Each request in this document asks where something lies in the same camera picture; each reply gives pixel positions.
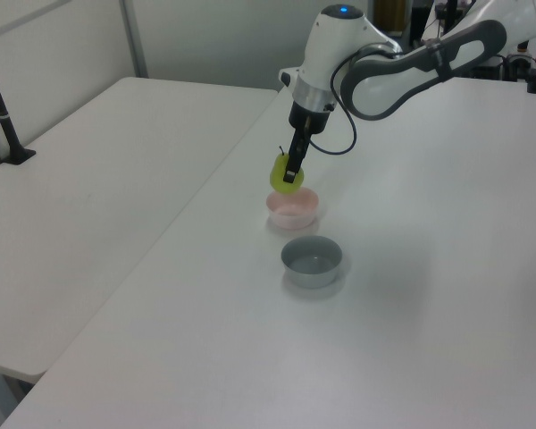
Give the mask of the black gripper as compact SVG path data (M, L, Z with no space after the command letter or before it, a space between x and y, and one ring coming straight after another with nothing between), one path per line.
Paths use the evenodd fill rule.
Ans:
M329 117L329 112L312 112L296 102L292 104L289 113L289 124L295 130L289 144L289 159L283 175L285 182L294 183L299 177L303 160L310 146L310 135L322 133Z

